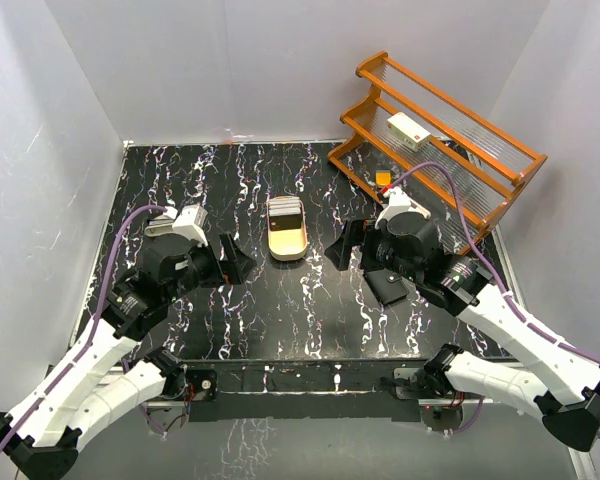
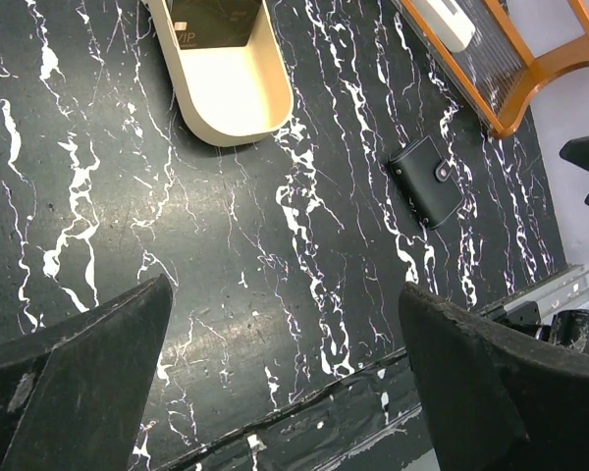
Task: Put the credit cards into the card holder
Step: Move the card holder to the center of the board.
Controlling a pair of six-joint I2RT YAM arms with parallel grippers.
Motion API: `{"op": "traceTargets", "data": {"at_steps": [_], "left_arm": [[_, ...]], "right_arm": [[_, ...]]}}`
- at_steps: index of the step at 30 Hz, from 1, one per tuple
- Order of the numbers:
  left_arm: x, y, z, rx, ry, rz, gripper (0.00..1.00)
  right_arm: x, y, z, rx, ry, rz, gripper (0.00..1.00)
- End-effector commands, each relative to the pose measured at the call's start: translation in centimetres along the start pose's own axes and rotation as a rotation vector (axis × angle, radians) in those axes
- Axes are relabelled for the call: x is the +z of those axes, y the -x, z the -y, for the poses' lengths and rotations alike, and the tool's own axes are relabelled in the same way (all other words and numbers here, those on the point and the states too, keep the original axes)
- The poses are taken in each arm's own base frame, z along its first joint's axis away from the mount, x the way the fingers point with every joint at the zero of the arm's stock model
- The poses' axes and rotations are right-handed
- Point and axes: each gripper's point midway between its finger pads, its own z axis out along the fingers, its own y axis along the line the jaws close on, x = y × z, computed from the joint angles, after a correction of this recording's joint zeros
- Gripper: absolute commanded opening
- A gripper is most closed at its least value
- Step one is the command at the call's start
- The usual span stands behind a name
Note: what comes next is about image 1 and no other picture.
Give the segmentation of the beige oval card tray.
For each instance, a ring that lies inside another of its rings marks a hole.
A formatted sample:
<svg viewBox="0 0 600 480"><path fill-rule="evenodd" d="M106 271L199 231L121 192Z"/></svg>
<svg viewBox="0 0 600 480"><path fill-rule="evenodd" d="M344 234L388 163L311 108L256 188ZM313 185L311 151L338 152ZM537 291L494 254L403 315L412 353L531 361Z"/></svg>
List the beige oval card tray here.
<svg viewBox="0 0 600 480"><path fill-rule="evenodd" d="M303 225L299 230L274 231L269 229L267 210L268 247L271 256L280 262L297 261L303 258L308 249L308 234L303 206Z"/></svg>

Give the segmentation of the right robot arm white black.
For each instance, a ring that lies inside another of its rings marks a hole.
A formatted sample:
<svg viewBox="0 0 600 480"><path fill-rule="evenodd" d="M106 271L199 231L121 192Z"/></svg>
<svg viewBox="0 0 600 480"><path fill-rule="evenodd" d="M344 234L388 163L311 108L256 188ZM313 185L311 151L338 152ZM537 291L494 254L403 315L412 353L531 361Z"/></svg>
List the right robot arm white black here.
<svg viewBox="0 0 600 480"><path fill-rule="evenodd" d="M524 312L476 259L447 251L423 215L348 221L325 255L344 271L353 248L361 251L364 272L384 271L410 281L428 303L485 333L523 366L491 363L445 344L411 379L395 385L425 388L440 397L455 392L488 397L538 419L574 450L588 452L600 440L600 361L577 355Z"/></svg>

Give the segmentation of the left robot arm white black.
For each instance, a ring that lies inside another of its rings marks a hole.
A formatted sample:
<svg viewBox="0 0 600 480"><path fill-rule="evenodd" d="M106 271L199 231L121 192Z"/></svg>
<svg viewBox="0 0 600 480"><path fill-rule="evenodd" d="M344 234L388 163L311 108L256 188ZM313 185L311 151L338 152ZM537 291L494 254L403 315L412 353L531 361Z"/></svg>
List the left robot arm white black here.
<svg viewBox="0 0 600 480"><path fill-rule="evenodd" d="M163 347L104 388L101 379L197 288L240 285L255 260L220 236L225 256L175 234L150 240L138 265L108 292L103 315L24 401L0 412L0 451L30 479L61 479L102 430L155 397L186 387L182 362Z"/></svg>

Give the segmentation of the black leather card holder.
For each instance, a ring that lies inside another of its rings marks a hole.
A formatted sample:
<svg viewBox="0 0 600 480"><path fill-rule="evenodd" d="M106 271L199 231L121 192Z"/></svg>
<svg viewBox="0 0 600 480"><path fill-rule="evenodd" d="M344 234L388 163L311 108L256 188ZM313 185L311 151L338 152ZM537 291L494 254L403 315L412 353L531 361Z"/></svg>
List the black leather card holder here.
<svg viewBox="0 0 600 480"><path fill-rule="evenodd" d="M393 272L386 270L366 272L364 277L375 298L383 307L400 302L408 296L407 287Z"/></svg>

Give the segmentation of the stack of credit cards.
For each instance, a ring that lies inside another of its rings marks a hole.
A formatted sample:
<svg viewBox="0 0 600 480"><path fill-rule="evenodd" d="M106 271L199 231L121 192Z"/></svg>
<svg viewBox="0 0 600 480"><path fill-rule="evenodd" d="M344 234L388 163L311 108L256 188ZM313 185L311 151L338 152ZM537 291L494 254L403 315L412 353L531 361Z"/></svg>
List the stack of credit cards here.
<svg viewBox="0 0 600 480"><path fill-rule="evenodd" d="M299 230L303 225L303 206L298 197L280 196L267 204L269 229L274 231Z"/></svg>

